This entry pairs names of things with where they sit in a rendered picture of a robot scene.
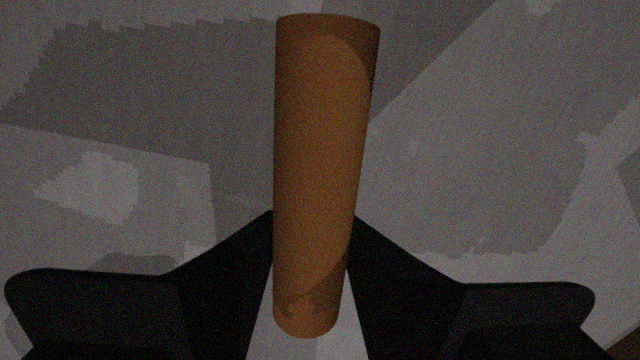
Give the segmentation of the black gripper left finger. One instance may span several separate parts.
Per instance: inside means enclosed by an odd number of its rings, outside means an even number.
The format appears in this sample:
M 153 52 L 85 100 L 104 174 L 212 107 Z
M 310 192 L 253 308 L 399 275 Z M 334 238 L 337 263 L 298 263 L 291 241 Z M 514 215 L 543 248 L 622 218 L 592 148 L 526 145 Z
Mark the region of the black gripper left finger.
M 245 360 L 272 267 L 273 210 L 162 275 L 39 268 L 4 296 L 40 340 L 163 348 L 174 360 Z

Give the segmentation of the brown cylinder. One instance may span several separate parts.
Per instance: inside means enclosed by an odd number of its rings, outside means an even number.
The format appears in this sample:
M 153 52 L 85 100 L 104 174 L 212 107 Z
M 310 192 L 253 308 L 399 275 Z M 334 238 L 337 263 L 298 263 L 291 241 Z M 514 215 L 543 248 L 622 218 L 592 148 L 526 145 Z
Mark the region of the brown cylinder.
M 379 50 L 362 0 L 291 0 L 276 20 L 273 317 L 303 339 L 339 317 Z

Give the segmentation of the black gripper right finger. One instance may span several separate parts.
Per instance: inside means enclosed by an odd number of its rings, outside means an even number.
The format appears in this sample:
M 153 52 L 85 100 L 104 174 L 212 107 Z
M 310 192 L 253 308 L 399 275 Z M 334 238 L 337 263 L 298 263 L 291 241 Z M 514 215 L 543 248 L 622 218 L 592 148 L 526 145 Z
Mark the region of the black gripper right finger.
M 454 360 L 475 328 L 581 327 L 595 304 L 568 281 L 454 281 L 355 215 L 347 271 L 369 360 Z

